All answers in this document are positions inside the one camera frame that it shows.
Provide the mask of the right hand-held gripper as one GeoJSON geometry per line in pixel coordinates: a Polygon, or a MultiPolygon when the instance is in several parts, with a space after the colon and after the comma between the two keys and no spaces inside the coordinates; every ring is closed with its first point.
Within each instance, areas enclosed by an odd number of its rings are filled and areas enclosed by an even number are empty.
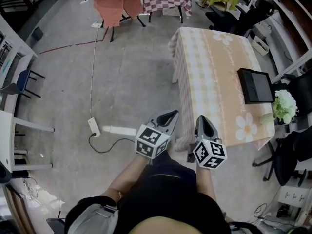
{"type": "Polygon", "coordinates": [[[192,153],[200,168],[215,170],[227,160],[226,146],[219,138],[217,129],[203,115],[196,121],[195,140],[192,153]]]}

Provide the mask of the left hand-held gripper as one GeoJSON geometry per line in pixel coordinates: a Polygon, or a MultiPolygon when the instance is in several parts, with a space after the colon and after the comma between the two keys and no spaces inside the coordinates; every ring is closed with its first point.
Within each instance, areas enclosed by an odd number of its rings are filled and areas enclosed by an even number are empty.
{"type": "Polygon", "coordinates": [[[172,140],[178,118],[178,110],[154,113],[137,132],[135,152],[149,159],[155,159],[166,151],[172,140]]]}

